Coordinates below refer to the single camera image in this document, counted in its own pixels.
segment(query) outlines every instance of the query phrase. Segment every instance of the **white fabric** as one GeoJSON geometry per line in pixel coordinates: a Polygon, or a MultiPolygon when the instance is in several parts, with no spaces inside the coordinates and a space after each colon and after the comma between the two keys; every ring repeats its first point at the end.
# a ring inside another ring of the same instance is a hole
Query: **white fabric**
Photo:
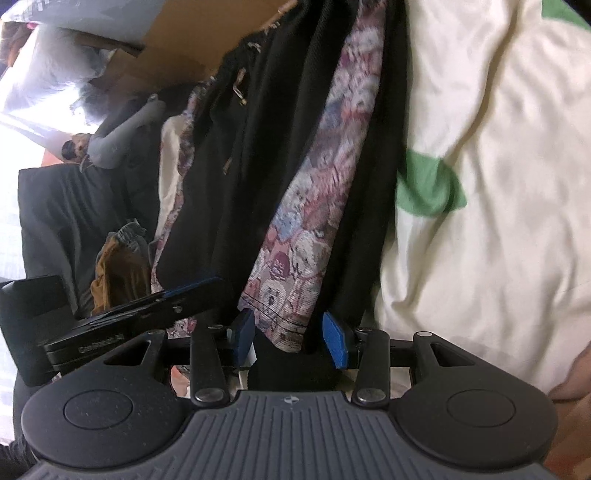
{"type": "Polygon", "coordinates": [[[141,44],[165,0],[18,0],[4,22],[35,22],[141,44]]]}
{"type": "Polygon", "coordinates": [[[158,177],[158,196],[160,212],[154,238],[160,238],[168,214],[174,207],[177,185],[180,175],[177,170],[180,134],[187,122],[184,115],[172,116],[162,126],[162,143],[160,148],[160,176],[158,177]]]}
{"type": "Polygon", "coordinates": [[[591,31],[541,0],[408,2],[408,147],[467,204],[397,206],[375,317],[430,330],[543,391],[591,340],[591,31]]]}

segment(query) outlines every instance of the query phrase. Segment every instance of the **hanging clothes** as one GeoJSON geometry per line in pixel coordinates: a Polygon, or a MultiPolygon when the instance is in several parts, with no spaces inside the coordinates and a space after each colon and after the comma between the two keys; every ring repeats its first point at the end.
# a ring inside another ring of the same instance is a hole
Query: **hanging clothes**
{"type": "Polygon", "coordinates": [[[314,134],[356,11],[356,2],[304,1],[226,55],[194,122],[194,160],[177,195],[183,206],[156,253],[156,288],[219,275],[234,289],[233,314],[314,134]]]}
{"type": "MultiPolygon", "coordinates": [[[[236,303],[216,320],[237,304],[256,310],[249,385],[331,388],[338,373],[320,319],[330,310],[359,324],[404,158],[405,9],[402,0],[303,2],[281,22],[228,54],[197,102],[152,291],[227,279],[236,303]],[[285,52],[305,57],[300,73],[285,69],[285,52]]],[[[192,325],[178,322],[169,335],[192,325]]]]}
{"type": "Polygon", "coordinates": [[[316,305],[382,70],[385,1],[361,0],[316,136],[281,201],[239,309],[285,352],[298,352],[316,305]]]}

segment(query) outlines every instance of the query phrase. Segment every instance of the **circular button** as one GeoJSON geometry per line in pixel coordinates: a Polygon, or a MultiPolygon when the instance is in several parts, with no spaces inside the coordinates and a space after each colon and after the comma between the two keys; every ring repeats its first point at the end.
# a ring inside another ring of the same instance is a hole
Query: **circular button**
{"type": "Polygon", "coordinates": [[[86,430],[103,430],[124,421],[134,405],[122,393],[112,390],[91,390],[71,398],[64,416],[72,425],[86,430]]]}
{"type": "Polygon", "coordinates": [[[466,390],[447,401],[449,414],[470,427],[497,427],[515,415],[515,406],[506,396],[489,390],[466,390]]]}

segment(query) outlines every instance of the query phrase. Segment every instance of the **brown cardboard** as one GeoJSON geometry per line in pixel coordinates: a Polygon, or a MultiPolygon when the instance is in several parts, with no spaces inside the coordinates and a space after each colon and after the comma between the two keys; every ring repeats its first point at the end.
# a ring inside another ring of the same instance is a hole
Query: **brown cardboard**
{"type": "Polygon", "coordinates": [[[111,96],[155,92],[203,80],[245,35],[273,17],[285,0],[167,0],[144,38],[145,48],[117,50],[93,84],[111,96]]]}
{"type": "Polygon", "coordinates": [[[168,0],[145,44],[217,69],[223,55],[258,30],[285,0],[168,0]]]}

